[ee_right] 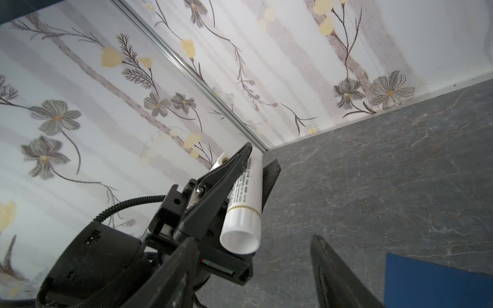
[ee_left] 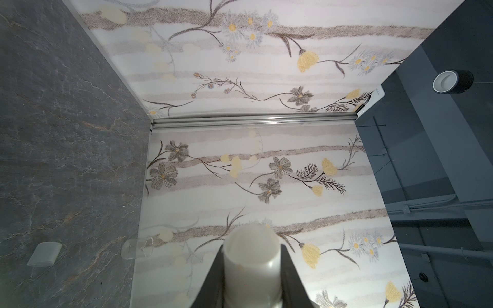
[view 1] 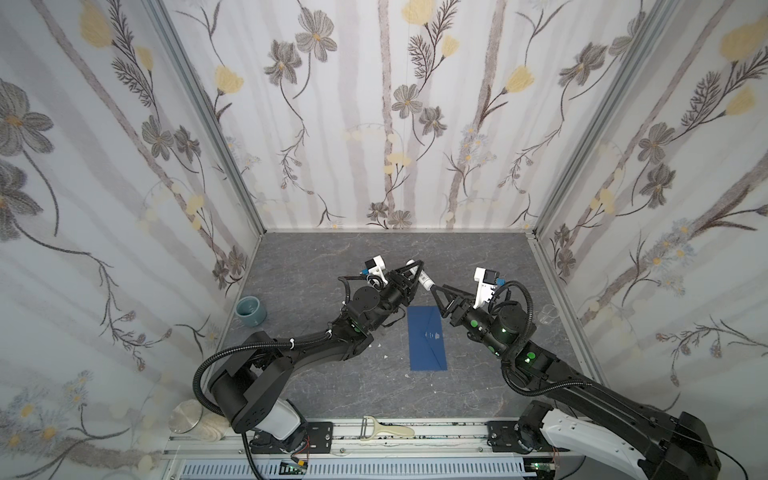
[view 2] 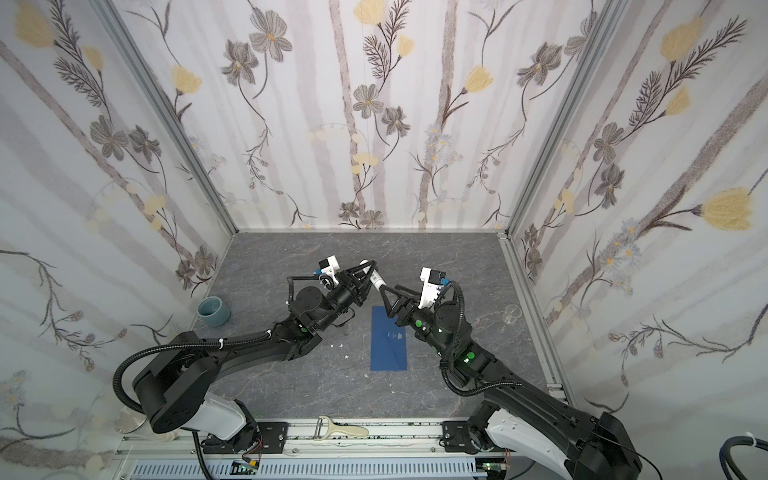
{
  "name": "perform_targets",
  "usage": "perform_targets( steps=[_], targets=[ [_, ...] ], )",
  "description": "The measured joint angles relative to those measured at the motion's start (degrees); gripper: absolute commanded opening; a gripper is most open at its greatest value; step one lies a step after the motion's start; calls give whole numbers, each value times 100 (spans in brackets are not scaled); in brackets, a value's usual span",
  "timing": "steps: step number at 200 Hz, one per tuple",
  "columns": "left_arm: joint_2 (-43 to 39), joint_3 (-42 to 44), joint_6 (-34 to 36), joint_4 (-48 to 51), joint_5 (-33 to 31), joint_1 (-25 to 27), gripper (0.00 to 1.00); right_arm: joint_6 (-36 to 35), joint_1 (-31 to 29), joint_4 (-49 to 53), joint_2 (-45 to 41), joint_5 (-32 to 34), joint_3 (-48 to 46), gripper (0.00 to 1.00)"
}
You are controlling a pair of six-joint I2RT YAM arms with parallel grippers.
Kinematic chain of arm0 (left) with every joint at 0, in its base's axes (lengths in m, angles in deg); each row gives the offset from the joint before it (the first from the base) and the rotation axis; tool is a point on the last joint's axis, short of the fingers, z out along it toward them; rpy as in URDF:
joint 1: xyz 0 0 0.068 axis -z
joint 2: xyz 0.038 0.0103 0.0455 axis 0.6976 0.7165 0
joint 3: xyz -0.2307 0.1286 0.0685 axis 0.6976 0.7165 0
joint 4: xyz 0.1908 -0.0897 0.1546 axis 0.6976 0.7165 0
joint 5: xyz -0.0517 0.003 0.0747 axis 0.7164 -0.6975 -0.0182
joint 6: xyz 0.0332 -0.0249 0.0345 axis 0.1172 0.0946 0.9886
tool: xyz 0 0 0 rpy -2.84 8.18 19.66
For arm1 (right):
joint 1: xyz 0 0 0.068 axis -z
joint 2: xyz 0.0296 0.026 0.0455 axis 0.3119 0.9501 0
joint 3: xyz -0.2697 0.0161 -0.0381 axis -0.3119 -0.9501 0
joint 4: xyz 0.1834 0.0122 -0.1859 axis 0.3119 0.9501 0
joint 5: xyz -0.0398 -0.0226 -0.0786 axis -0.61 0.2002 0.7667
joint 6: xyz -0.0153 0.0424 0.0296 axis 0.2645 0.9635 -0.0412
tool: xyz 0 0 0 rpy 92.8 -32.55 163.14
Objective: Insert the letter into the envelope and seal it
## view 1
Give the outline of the white glue stick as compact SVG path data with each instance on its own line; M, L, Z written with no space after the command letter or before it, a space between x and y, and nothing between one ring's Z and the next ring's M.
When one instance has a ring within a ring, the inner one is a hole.
M430 292L434 286L434 281L424 271L423 266L417 265L417 261L413 259L410 259L407 262L407 266L409 267L411 276L418 280L418 283L423 287L424 290L426 290L427 292Z

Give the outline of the dark blue envelope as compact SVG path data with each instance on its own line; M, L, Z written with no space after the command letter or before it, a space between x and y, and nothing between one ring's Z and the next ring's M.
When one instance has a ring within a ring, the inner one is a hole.
M442 317L437 307L407 308L409 361L412 371L446 371Z

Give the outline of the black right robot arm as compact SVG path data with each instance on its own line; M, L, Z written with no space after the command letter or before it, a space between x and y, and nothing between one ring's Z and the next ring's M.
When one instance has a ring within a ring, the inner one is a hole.
M441 316L485 346L499 359L507 386L530 398L516 424L519 451L566 449L635 479L719 476L722 463L700 419L632 401L536 344L533 301L521 283L481 283L480 290L429 289Z

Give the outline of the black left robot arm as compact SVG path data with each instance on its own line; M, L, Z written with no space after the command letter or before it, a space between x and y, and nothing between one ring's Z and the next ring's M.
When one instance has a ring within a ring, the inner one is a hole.
M424 262L383 274L340 276L344 300L339 316L316 334L272 338L263 331L243 344L205 359L193 377L193 393L207 410L225 417L240 434L258 427L273 410L294 371L362 354L373 333L413 301Z

